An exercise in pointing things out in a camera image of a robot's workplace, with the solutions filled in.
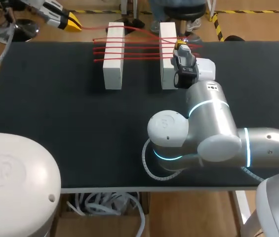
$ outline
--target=red rope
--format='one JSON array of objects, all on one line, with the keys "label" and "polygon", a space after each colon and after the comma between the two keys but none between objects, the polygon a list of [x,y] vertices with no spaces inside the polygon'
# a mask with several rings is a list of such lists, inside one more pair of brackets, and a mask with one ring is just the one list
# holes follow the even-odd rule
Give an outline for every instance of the red rope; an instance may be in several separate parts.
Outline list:
[{"label": "red rope", "polygon": [[[162,39],[186,39],[187,37],[182,36],[182,37],[162,37]],[[95,40],[106,40],[106,39],[132,39],[131,37],[102,37],[102,38],[94,38],[92,39],[93,41]],[[156,38],[151,38],[151,37],[136,37],[136,39],[156,39]]]},{"label": "red rope", "polygon": [[[94,44],[96,43],[123,43],[122,41],[93,41]],[[144,41],[130,41],[126,42],[128,44],[135,44],[135,43],[141,43],[141,44],[161,44],[159,42],[144,42]],[[175,42],[165,42],[167,44],[175,44]]]},{"label": "red rope", "polygon": [[117,60],[117,59],[124,59],[124,60],[157,60],[157,59],[166,59],[166,58],[172,58],[172,57],[137,57],[137,58],[100,58],[100,59],[94,59],[94,62],[101,62],[104,60]]},{"label": "red rope", "polygon": [[106,48],[128,48],[128,49],[135,49],[135,48],[141,48],[141,49],[159,49],[159,48],[173,48],[173,47],[144,47],[144,46],[125,46],[125,47],[118,47],[118,46],[109,46],[109,47],[94,47],[93,50],[97,50],[97,49],[106,49]]},{"label": "red rope", "polygon": [[[144,30],[144,29],[139,29],[139,28],[135,28],[135,27],[131,27],[131,26],[98,26],[98,27],[81,27],[83,30],[101,30],[101,29],[106,29],[106,28],[124,28],[124,29],[130,29],[130,30],[135,30],[135,31],[140,31],[140,32],[143,32],[145,33],[146,35],[149,35],[155,39],[158,39],[158,40],[162,40],[164,42],[167,42],[167,43],[173,43],[173,42],[169,42],[163,38],[160,38],[156,35],[154,35],[153,33],[147,31],[147,30]],[[191,46],[194,46],[194,47],[201,47],[200,45],[197,45],[197,44],[189,44]]]},{"label": "red rope", "polygon": [[93,52],[93,54],[94,55],[96,55],[96,54],[123,54],[123,55],[142,55],[142,56],[144,56],[144,55],[160,55],[160,53],[117,53],[117,52]]}]

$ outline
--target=sneaker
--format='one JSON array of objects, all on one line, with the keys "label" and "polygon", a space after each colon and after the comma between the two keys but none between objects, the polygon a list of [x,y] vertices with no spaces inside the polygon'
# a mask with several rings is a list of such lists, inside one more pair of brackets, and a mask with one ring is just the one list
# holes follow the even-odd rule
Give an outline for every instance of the sneaker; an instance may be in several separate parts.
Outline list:
[{"label": "sneaker", "polygon": [[159,34],[159,30],[160,30],[160,21],[153,21],[150,25],[150,31],[155,34]]},{"label": "sneaker", "polygon": [[191,32],[192,30],[198,29],[200,25],[201,25],[200,18],[196,19],[194,22],[188,21],[186,31]]}]

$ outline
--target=yellow black tape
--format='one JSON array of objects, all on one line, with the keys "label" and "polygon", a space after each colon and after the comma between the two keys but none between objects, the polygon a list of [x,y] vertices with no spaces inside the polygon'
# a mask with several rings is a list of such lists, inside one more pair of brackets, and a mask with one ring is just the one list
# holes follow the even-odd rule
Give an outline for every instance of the yellow black tape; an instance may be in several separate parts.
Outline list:
[{"label": "yellow black tape", "polygon": [[222,34],[222,29],[220,28],[219,23],[218,23],[217,14],[214,14],[213,22],[214,22],[214,26],[215,26],[215,30],[216,30],[218,40],[219,41],[224,41],[224,37],[223,37],[223,34]]},{"label": "yellow black tape", "polygon": [[251,10],[226,10],[226,11],[215,11],[215,13],[279,13],[279,10],[261,10],[261,11],[251,11]]},{"label": "yellow black tape", "polygon": [[[85,13],[85,14],[121,14],[120,10],[70,10],[71,12],[76,13]],[[139,13],[144,15],[152,15],[149,11],[139,11]]]}]

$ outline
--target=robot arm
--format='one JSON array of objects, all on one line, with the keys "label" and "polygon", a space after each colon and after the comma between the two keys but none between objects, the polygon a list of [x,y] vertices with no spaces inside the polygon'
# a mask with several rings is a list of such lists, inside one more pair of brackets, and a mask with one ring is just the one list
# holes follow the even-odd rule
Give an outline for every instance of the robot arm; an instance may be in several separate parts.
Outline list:
[{"label": "robot arm", "polygon": [[69,32],[80,32],[81,23],[56,0],[21,0],[23,3],[37,9],[46,23]]},{"label": "robot arm", "polygon": [[68,32],[80,32],[82,25],[79,20],[66,10],[56,0],[0,0],[0,6],[4,9],[4,15],[9,23],[15,23],[14,7],[20,2],[35,8],[47,24]]},{"label": "robot arm", "polygon": [[[167,170],[200,165],[279,166],[279,130],[237,129],[222,87],[213,80],[200,79],[202,61],[193,59],[184,46],[175,47],[172,63],[177,71],[175,85],[188,88],[186,117],[161,111],[148,123],[148,135],[161,166]],[[186,57],[180,48],[190,59],[179,59]]]}]

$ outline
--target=white cable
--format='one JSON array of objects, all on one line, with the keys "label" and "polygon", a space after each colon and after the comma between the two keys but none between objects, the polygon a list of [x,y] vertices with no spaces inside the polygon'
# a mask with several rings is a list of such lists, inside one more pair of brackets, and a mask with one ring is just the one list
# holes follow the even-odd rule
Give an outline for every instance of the white cable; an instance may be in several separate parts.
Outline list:
[{"label": "white cable", "polygon": [[118,194],[118,193],[115,193],[113,194],[114,196],[118,196],[118,195],[122,195],[122,196],[125,196],[131,200],[133,200],[136,205],[138,206],[138,210],[139,210],[139,214],[140,214],[140,219],[141,219],[141,224],[140,224],[140,227],[139,227],[139,230],[137,232],[137,235],[136,237],[140,237],[144,231],[144,228],[145,228],[145,214],[144,214],[144,210],[140,204],[140,202],[137,200],[137,198],[135,198],[133,195],[130,195],[128,193],[121,193],[121,194]]},{"label": "white cable", "polygon": [[[129,193],[91,193],[85,201],[83,198],[85,194],[75,194],[75,205],[73,206],[69,201],[67,205],[78,215],[122,215],[126,211],[130,200],[135,203],[135,207],[138,207],[141,224],[136,237],[140,237],[145,227],[145,214],[143,208],[139,202],[139,193],[136,192],[138,198],[132,196]],[[84,213],[81,208],[86,209],[87,213]]]},{"label": "white cable", "polygon": [[148,138],[148,140],[146,141],[146,143],[145,143],[145,145],[144,145],[144,147],[143,147],[143,151],[142,151],[142,153],[141,153],[141,158],[142,158],[141,160],[142,160],[142,162],[143,162],[144,169],[145,169],[145,171],[147,172],[147,174],[148,174],[151,178],[156,179],[156,180],[158,180],[158,181],[167,181],[167,180],[173,179],[174,177],[178,176],[178,175],[182,172],[182,170],[178,170],[178,171],[176,171],[175,173],[173,173],[173,174],[171,174],[171,175],[169,175],[169,176],[167,176],[167,177],[158,177],[158,176],[155,176],[155,175],[149,170],[149,168],[148,168],[148,166],[147,166],[147,164],[146,164],[146,157],[145,157],[146,148],[147,148],[149,142],[150,142],[150,139]]},{"label": "white cable", "polygon": [[5,46],[2,54],[0,55],[0,62],[3,60],[3,58],[5,57],[7,51],[10,48],[10,45],[12,43],[12,39],[13,39],[13,36],[14,36],[14,30],[15,30],[15,24],[10,24],[9,32],[11,32],[11,34],[9,36],[9,39],[8,39],[8,41],[6,43],[6,46]]},{"label": "white cable", "polygon": [[241,167],[241,169],[246,172],[248,175],[250,175],[252,178],[254,178],[255,180],[258,180],[259,182],[262,182],[264,179],[259,177],[258,175],[255,175],[254,173],[252,173],[250,170],[248,170],[246,167]]}]

